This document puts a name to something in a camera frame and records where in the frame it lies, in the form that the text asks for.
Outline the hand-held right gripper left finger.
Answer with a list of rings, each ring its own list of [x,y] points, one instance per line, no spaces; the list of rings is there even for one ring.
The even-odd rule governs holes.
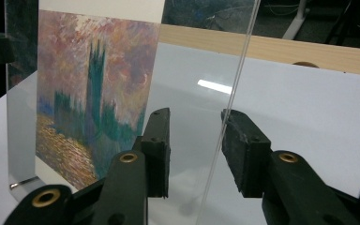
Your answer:
[[[170,115],[152,112],[133,147],[112,159],[91,225],[148,225],[148,199],[168,196]]]

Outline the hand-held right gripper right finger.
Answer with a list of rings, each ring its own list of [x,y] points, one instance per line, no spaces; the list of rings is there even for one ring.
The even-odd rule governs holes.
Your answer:
[[[268,225],[360,225],[336,192],[307,161],[271,149],[270,140],[244,113],[225,109],[222,153],[238,191],[262,199]]]

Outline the painting print with white border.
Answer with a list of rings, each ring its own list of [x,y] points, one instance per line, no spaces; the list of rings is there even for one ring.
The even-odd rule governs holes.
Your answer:
[[[39,0],[36,172],[80,190],[143,131],[165,0]]]

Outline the clear acrylic photo frame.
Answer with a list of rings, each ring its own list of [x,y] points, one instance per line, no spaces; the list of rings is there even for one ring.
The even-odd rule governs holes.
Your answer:
[[[169,26],[167,0],[35,0],[7,90],[16,225],[197,225],[259,0],[235,33]]]

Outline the white table leg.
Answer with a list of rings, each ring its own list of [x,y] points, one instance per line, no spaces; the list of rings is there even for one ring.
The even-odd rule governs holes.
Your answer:
[[[291,24],[287,28],[283,35],[283,39],[292,40],[295,39],[296,35],[300,31],[303,23],[305,22],[310,9],[307,8],[308,0],[300,0],[297,8],[297,13],[293,18]]]

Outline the black folding chair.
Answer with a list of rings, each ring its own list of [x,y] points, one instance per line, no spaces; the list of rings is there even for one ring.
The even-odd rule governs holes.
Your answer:
[[[324,43],[330,44],[333,38],[338,46],[342,46],[346,38],[360,38],[360,0],[347,0]]]

